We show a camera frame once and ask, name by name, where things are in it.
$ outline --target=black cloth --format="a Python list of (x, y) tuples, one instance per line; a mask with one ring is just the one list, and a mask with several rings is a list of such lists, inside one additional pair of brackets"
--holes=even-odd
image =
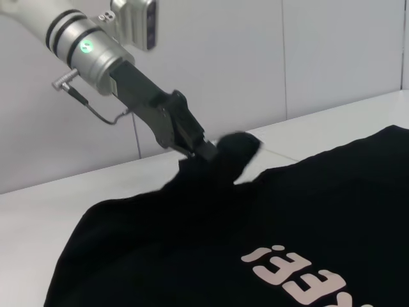
[(407, 306), (409, 130), (242, 185), (259, 142), (218, 147), (159, 191), (89, 209), (45, 306)]

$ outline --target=green indicator light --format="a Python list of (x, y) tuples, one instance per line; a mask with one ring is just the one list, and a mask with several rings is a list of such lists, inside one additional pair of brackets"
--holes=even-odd
[(83, 40), (80, 44), (79, 47), (83, 53), (90, 53), (92, 50), (94, 50), (94, 45), (90, 40)]

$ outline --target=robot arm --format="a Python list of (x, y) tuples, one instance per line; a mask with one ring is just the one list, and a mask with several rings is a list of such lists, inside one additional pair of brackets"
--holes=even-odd
[[(167, 94), (134, 66), (123, 45), (149, 51), (157, 42), (157, 0), (111, 0), (111, 9), (87, 18), (68, 0), (0, 0), (0, 13), (17, 20), (72, 70), (55, 81), (105, 123), (130, 112), (151, 128), (164, 148), (211, 160), (215, 147), (179, 92)], [(128, 110), (114, 122), (102, 118), (70, 82), (80, 76), (101, 95), (114, 94)]]

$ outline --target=white table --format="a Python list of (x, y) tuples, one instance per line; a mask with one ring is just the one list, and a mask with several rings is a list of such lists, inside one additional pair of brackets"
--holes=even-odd
[[(409, 128), (409, 93), (256, 129), (252, 133), (265, 142), (264, 150), (239, 182), (389, 125)], [(0, 306), (42, 306), (56, 261), (83, 213), (102, 200), (161, 188), (178, 171), (180, 157), (166, 153), (0, 195)]]
[(409, 91), (355, 102), (251, 131), (265, 148), (301, 161), (397, 125), (409, 129)]

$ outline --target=white wall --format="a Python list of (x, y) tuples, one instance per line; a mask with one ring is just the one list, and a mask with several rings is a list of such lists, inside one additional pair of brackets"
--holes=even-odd
[[(109, 5), (74, 2), (92, 15)], [(186, 95), (214, 139), (398, 90), (404, 2), (161, 0), (157, 49), (128, 49), (161, 88)], [(0, 40), (0, 193), (138, 158), (131, 117), (106, 126), (56, 93), (50, 83), (67, 68), (5, 17)], [(106, 117), (123, 110), (76, 85)], [(142, 156), (160, 153), (149, 128), (136, 127)]]
[[(95, 10), (90, 4), (85, 9), (98, 13), (109, 2), (94, 1)], [(51, 82), (69, 68), (4, 16), (0, 41), (0, 193), (138, 159), (131, 116), (110, 127), (55, 92)], [(76, 85), (106, 117), (124, 110), (116, 99)]]
[(405, 29), (405, 55), (403, 59), (403, 79), (402, 87), (404, 90), (409, 90), (409, 12), (406, 8), (406, 29)]
[[(286, 119), (281, 0), (160, 2), (159, 45), (136, 63), (180, 90), (210, 139)], [(142, 156), (161, 152), (139, 119)]]
[(283, 0), (288, 118), (400, 89), (405, 0)]

